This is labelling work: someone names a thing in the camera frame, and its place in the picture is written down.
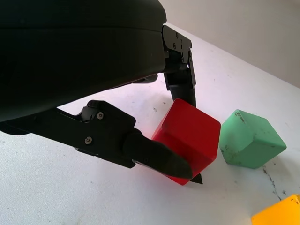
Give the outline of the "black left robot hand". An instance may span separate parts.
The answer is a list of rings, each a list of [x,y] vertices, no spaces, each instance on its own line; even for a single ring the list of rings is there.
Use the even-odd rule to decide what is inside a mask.
[[[191,179],[192,168],[135,128],[135,118],[80,98],[163,73],[172,98],[195,105],[191,41],[166,25],[157,0],[3,0],[0,3],[0,129],[36,134],[132,168]]]

